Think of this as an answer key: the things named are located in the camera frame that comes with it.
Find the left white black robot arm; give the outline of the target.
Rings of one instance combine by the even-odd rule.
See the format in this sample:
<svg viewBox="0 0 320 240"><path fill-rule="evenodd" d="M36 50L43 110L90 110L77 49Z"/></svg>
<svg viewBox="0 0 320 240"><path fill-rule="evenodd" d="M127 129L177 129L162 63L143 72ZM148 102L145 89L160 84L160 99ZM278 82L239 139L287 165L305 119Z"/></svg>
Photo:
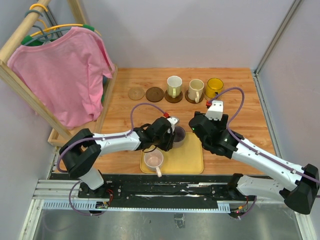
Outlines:
<svg viewBox="0 0 320 240"><path fill-rule="evenodd" d="M167 152L173 148L174 131L179 121L173 116L162 116L152 124L113 134L92 133L85 128L60 149L59 159L71 179L81 180L91 194L101 198L107 193L107 185L102 174L93 167L99 157L115 152L147 150L151 146Z"/></svg>

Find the cream white mug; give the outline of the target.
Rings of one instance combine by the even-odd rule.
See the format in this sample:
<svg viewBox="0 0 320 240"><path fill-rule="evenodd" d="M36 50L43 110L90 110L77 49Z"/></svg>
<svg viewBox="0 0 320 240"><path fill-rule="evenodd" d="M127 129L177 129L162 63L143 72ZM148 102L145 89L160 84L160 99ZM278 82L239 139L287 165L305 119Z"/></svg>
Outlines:
<svg viewBox="0 0 320 240"><path fill-rule="evenodd" d="M188 89L188 97L190 100L194 101L195 103L200 102L200 98L203 94L205 84L200 79L193 79L189 82L189 89Z"/></svg>

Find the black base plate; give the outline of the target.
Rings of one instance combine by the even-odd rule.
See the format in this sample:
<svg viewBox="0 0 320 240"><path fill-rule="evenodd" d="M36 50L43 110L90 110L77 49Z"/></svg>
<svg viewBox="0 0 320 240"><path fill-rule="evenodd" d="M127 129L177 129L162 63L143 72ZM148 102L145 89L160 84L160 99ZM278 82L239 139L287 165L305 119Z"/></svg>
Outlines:
<svg viewBox="0 0 320 240"><path fill-rule="evenodd" d="M91 190L85 183L71 180L65 173L54 173L47 189L65 195L72 190L72 199L107 200L112 208L129 210L209 210L218 208L220 202L235 206L254 200L254 196L229 194L230 175L164 175L153 174L103 174L105 184Z"/></svg>

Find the aluminium frame rail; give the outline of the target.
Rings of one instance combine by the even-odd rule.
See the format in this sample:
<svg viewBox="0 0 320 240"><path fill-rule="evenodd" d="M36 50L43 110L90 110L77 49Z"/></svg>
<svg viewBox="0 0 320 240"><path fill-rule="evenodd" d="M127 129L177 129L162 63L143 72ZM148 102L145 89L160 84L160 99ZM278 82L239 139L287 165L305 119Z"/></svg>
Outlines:
<svg viewBox="0 0 320 240"><path fill-rule="evenodd" d="M266 94L264 93L264 88L261 84L261 73L268 62L269 58L275 51L278 43L281 41L282 36L284 35L286 29L290 25L291 21L295 17L296 13L299 11L299 8L303 4L304 0L293 0L288 11L286 12L283 20L281 21L279 27L275 31L270 43L268 44L267 48L265 49L259 63L257 64L255 69L251 70L253 81L255 84L255 88L257 91L257 95L259 98L259 102L262 108L262 112L264 115L264 119L268 128L268 132L271 138L271 142L273 145L273 149L275 155L277 157L282 158L281 148L278 143L277 134L274 128L274 123L272 119L272 115L269 110L268 101L266 99Z"/></svg>

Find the white cup green handle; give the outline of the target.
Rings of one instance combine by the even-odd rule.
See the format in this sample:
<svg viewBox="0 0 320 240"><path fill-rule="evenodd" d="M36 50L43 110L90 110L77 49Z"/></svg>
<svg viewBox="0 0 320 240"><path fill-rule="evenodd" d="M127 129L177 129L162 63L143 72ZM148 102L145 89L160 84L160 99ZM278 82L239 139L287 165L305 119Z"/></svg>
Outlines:
<svg viewBox="0 0 320 240"><path fill-rule="evenodd" d="M181 93L182 79L179 76L173 75L167 79L167 93L172 98L177 98Z"/></svg>

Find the yellow transparent cup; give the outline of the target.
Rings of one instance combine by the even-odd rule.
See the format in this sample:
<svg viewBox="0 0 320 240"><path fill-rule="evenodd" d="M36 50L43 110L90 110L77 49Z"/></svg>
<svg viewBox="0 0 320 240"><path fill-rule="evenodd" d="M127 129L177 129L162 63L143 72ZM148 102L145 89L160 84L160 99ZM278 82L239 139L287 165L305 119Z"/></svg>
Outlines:
<svg viewBox="0 0 320 240"><path fill-rule="evenodd" d="M205 94L208 98L212 99L223 90L223 87L224 83L221 79L210 78L206 84Z"/></svg>

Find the pink white mug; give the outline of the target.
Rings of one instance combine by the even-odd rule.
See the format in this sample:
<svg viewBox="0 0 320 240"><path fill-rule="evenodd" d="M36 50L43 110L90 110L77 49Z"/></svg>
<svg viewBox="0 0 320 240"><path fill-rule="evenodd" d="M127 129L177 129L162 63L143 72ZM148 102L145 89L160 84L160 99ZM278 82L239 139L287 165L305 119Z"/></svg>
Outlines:
<svg viewBox="0 0 320 240"><path fill-rule="evenodd" d="M161 151L156 149L152 152L147 152L144 154L143 160L151 172L156 173L159 178L162 177L161 167L164 163L164 156Z"/></svg>

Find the grey purple cup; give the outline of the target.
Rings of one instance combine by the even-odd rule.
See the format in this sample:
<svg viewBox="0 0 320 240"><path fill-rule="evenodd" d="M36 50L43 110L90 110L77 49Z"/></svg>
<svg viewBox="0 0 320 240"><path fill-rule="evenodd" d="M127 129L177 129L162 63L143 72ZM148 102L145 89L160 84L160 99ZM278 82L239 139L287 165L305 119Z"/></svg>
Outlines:
<svg viewBox="0 0 320 240"><path fill-rule="evenodd" d="M174 139L172 146L173 148L179 148L184 144L184 140L186 138L186 131L181 126L176 126L174 129Z"/></svg>

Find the grey hanger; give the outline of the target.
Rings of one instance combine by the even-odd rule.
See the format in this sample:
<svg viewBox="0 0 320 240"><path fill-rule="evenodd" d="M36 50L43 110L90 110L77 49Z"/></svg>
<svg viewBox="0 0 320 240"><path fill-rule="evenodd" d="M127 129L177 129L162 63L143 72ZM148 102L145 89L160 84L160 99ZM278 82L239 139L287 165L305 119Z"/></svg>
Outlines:
<svg viewBox="0 0 320 240"><path fill-rule="evenodd" d="M43 22L44 28L38 25L33 25L32 27L39 29L40 33L38 34L38 36L35 35L34 37L32 37L31 35L26 36L26 42L23 44L24 46L40 46L47 43L51 43L55 35L57 38L61 38L63 36L62 32L66 32L71 29L71 26L54 27L54 24L56 24L57 22L48 6L40 6L39 4L35 3L25 13L25 16L27 17L31 13L36 13L40 17L45 15L48 23L51 24L51 29L47 30L48 27L45 22Z"/></svg>

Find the wooden clothes rack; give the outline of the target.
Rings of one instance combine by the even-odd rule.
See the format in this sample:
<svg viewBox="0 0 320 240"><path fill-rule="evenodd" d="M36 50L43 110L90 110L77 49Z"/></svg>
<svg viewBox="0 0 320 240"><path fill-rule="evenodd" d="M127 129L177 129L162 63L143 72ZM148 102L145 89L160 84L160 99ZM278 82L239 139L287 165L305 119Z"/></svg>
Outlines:
<svg viewBox="0 0 320 240"><path fill-rule="evenodd" d="M36 12L29 13L15 29L6 43L0 49L0 78L12 88L36 113L44 118L52 127L48 143L61 147L70 140L78 131L89 128L94 133L100 133L111 101L112 91L117 79L118 66L114 66L112 78L104 90L103 110L96 121L88 122L72 130L65 128L47 107L36 97L36 95L23 83L23 81L7 66L7 62L15 50L19 47L23 38L27 35L40 13L45 11L50 0L38 0L34 5Z"/></svg>

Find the brown wooden coaster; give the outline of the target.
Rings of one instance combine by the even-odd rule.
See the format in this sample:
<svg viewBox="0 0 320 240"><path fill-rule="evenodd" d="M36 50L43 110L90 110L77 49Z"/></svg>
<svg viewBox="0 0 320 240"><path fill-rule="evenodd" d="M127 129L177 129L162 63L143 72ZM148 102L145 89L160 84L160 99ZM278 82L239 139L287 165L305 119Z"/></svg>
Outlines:
<svg viewBox="0 0 320 240"><path fill-rule="evenodd" d="M176 104L176 103L179 103L183 99L183 93L180 92L177 97L173 98L168 94L168 91L166 90L164 93L164 98L167 102L172 103L172 104Z"/></svg>
<svg viewBox="0 0 320 240"><path fill-rule="evenodd" d="M160 87L150 87L146 93L145 97L148 101L152 103L160 102L164 98L164 91Z"/></svg>
<svg viewBox="0 0 320 240"><path fill-rule="evenodd" d="M188 89L185 92L185 99L192 104L198 104L204 99L203 91Z"/></svg>

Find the yellow plastic tray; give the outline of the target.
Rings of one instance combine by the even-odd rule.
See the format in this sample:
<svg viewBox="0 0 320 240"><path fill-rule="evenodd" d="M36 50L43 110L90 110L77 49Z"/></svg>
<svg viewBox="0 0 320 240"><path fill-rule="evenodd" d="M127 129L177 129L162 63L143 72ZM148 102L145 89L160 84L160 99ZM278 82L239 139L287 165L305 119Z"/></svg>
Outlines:
<svg viewBox="0 0 320 240"><path fill-rule="evenodd" d="M194 133L186 133L183 145L178 148L157 151L163 154L160 170L164 175L198 175L204 170L202 144Z"/></svg>

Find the woven rattan coaster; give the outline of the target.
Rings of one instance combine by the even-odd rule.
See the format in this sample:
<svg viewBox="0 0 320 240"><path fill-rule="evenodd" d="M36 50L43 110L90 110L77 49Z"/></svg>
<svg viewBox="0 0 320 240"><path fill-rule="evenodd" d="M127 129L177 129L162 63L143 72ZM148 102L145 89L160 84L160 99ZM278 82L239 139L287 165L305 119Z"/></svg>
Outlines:
<svg viewBox="0 0 320 240"><path fill-rule="evenodd" d="M214 99L215 101L220 101L221 97L220 96L217 97L217 95L219 95L220 93L221 93L221 91L216 91L216 90L211 91L211 90L207 89L205 91L204 97L207 101L210 101L212 99Z"/></svg>
<svg viewBox="0 0 320 240"><path fill-rule="evenodd" d="M145 95L145 91L143 90L142 87L132 87L128 91L128 97L134 101L142 99L144 95Z"/></svg>

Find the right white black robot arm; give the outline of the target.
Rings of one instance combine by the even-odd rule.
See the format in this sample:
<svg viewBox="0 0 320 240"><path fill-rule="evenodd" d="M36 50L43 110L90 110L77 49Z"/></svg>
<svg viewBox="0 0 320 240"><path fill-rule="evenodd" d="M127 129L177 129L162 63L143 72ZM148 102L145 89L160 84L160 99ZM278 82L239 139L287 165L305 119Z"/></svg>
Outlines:
<svg viewBox="0 0 320 240"><path fill-rule="evenodd" d="M196 111L188 125L204 150L250 165L269 178L235 173L227 185L227 196L232 200L242 196L270 198L284 202L295 212L310 214L320 189L318 168L283 160L257 147L241 134L227 129L228 117L223 114L220 120L213 120Z"/></svg>

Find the pink t-shirt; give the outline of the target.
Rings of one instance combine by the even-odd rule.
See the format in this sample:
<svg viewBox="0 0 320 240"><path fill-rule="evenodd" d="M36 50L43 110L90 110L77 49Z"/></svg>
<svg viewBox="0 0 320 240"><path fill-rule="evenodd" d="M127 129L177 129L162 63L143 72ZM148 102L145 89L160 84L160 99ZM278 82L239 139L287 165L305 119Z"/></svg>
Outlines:
<svg viewBox="0 0 320 240"><path fill-rule="evenodd" d="M98 119L103 78L115 70L102 38L83 27L51 43L21 45L7 66L67 129Z"/></svg>

